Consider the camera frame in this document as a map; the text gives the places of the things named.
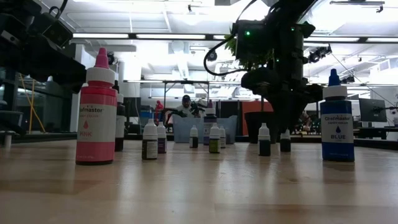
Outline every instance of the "pink bottle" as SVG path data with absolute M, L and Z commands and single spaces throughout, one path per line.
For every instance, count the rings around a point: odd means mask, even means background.
M 110 164 L 114 157 L 117 91 L 111 87 L 115 74 L 109 69 L 106 49 L 100 48 L 96 63 L 87 70 L 88 86 L 81 88 L 76 164 Z

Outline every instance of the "blue bottle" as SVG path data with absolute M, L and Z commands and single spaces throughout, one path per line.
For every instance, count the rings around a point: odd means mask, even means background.
M 347 87 L 340 85 L 332 69 L 329 86 L 323 89 L 321 107 L 322 158 L 327 161 L 353 162 L 354 134 L 351 102 L 345 100 Z

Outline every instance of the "orange panel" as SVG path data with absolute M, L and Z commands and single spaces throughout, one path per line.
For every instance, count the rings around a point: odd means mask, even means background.
M 258 112 L 261 111 L 261 101 L 250 101 L 242 102 L 242 133 L 243 135 L 248 135 L 248 127 L 246 126 L 246 120 L 244 119 L 244 114 L 247 112 Z M 272 106 L 269 102 L 264 102 L 264 111 L 273 112 Z

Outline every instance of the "yellow cable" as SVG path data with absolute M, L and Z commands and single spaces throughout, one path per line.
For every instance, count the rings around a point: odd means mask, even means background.
M 35 80 L 33 80 L 33 84 L 32 84 L 32 105 L 30 106 L 29 134 L 31 134 L 31 131 L 32 131 L 32 118 L 33 118 L 34 102 L 35 102 Z
M 22 77 L 21 74 L 19 74 L 19 76 L 21 77 L 21 82 L 22 82 L 22 86 L 24 87 L 24 90 L 25 90 L 25 94 L 26 94 L 26 97 L 27 97 L 27 101 L 29 102 L 30 106 L 33 108 L 33 104 L 32 104 L 32 102 L 30 101 L 29 96 L 27 95 L 27 91 L 26 91 L 25 84 L 24 84 L 24 78 Z M 42 121 L 40 120 L 39 116 L 37 116 L 37 113 L 36 113 L 35 108 L 33 108 L 33 113 L 35 114 L 37 120 L 38 120 L 39 123 L 40 123 L 40 127 L 42 127 L 43 132 L 45 133 L 44 126 L 43 126 Z

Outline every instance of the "computer monitor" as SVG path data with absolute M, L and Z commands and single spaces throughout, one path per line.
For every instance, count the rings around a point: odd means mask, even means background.
M 384 100 L 359 99 L 359 110 L 361 121 L 367 122 L 387 122 Z

